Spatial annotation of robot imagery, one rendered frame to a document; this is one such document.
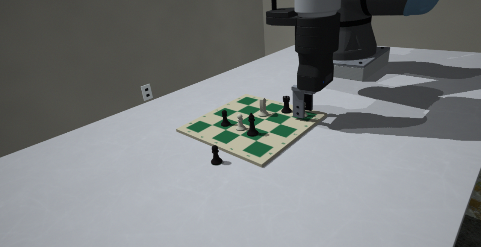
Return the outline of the green and cream chessboard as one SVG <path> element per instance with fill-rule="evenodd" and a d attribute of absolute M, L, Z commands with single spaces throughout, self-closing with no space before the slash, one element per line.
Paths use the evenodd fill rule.
<path fill-rule="evenodd" d="M 262 168 L 327 116 L 327 113 L 320 111 L 305 110 L 307 117 L 294 117 L 293 105 L 289 106 L 292 112 L 284 114 L 281 112 L 284 103 L 266 98 L 268 116 L 260 117 L 260 97 L 244 94 L 177 128 L 176 132 L 211 147 L 216 145 L 219 150 Z M 226 110 L 230 122 L 227 127 L 221 126 L 223 110 Z M 250 113 L 254 115 L 255 129 L 259 133 L 255 137 L 247 135 Z M 242 122 L 246 127 L 242 132 L 236 130 L 238 114 L 242 114 Z"/>

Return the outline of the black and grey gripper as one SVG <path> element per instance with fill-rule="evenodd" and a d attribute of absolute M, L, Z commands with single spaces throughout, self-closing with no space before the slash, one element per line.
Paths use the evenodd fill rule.
<path fill-rule="evenodd" d="M 293 91 L 293 116 L 313 110 L 313 94 L 333 81 L 333 52 L 339 49 L 341 0 L 295 0 L 295 8 L 278 8 L 271 0 L 266 24 L 295 26 L 299 66 Z M 306 106 L 306 107 L 305 107 Z"/>

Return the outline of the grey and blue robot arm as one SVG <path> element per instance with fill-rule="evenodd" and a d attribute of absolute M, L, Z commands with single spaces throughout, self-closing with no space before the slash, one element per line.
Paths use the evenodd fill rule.
<path fill-rule="evenodd" d="M 372 15 L 422 15 L 439 0 L 341 0 L 339 49 L 333 60 L 349 61 L 375 55 Z"/>

